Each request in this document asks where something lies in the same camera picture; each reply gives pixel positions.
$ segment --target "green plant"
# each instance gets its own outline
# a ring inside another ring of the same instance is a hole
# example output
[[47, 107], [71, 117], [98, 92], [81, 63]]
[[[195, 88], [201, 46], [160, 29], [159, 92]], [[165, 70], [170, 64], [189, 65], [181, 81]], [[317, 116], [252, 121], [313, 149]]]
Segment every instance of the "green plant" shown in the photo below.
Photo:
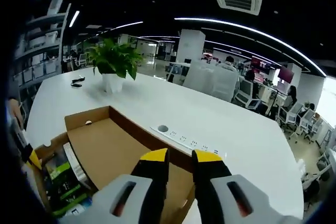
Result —
[[104, 39], [104, 44], [90, 48], [89, 59], [93, 63], [93, 73], [97, 67], [101, 74], [115, 73], [126, 78], [128, 73], [133, 80], [137, 75], [137, 62], [142, 57], [129, 44], [116, 44], [112, 39]]

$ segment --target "window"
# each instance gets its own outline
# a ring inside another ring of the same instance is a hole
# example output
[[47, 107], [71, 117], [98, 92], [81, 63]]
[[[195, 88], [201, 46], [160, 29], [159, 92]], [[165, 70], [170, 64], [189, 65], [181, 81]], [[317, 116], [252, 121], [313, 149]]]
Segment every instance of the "window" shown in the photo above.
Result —
[[333, 128], [336, 126], [336, 79], [326, 77], [316, 112]]

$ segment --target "cardboard box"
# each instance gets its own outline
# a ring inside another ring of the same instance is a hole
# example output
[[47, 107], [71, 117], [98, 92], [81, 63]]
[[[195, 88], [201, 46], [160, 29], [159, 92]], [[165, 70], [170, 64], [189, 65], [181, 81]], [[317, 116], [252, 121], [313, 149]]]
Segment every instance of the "cardboard box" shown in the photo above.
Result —
[[[162, 142], [109, 106], [66, 116], [65, 123], [67, 133], [53, 139], [50, 147], [39, 147], [36, 153], [43, 159], [70, 142], [97, 190], [121, 174], [130, 174], [143, 154], [169, 148], [169, 182], [160, 223], [182, 223], [194, 199], [190, 156]], [[36, 183], [48, 209], [38, 176], [36, 174]]]

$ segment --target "ceiling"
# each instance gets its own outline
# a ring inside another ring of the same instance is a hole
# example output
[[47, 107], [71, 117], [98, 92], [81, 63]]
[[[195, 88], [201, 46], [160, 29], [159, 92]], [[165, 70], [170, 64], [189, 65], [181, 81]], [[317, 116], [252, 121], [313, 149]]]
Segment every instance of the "ceiling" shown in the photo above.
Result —
[[[101, 36], [111, 37], [126, 33], [134, 36], [178, 37], [183, 28], [200, 29], [208, 41], [247, 50], [275, 62], [301, 64], [304, 70], [309, 70], [311, 74], [323, 76], [321, 71], [302, 55], [253, 31], [218, 23], [174, 20], [177, 17], [216, 19], [253, 28], [278, 38], [317, 63], [327, 75], [336, 76], [336, 54], [333, 50], [335, 39], [333, 30], [336, 28], [333, 18], [336, 11], [334, 0], [262, 0], [258, 16], [222, 9], [216, 0], [66, 1], [72, 3], [70, 17], [76, 10], [80, 11], [73, 27], [66, 30], [68, 42], [84, 40], [107, 28], [143, 21], [142, 24], [111, 30]], [[88, 25], [101, 25], [101, 27], [88, 29], [86, 28]], [[230, 50], [223, 45], [205, 43], [206, 49], [214, 47]]]

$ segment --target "white flower pot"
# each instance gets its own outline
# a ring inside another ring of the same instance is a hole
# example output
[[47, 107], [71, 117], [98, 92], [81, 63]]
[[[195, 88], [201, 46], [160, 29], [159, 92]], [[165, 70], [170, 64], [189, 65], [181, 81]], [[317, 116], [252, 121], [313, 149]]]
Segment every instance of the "white flower pot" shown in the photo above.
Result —
[[102, 77], [105, 92], [113, 94], [121, 91], [124, 78], [120, 78], [115, 73], [103, 73]]

